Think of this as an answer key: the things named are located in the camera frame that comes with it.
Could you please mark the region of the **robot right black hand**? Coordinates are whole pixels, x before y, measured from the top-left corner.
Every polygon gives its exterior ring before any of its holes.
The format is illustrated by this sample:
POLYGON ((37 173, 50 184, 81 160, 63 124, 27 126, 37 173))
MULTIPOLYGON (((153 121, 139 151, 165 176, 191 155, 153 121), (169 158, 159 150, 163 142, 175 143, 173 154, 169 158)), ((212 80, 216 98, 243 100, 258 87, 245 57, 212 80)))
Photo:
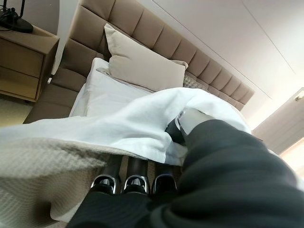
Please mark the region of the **robot right black hand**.
POLYGON ((70 228, 301 228, 304 193, 256 137, 196 109, 166 129, 188 149, 176 189, 87 194, 70 228))

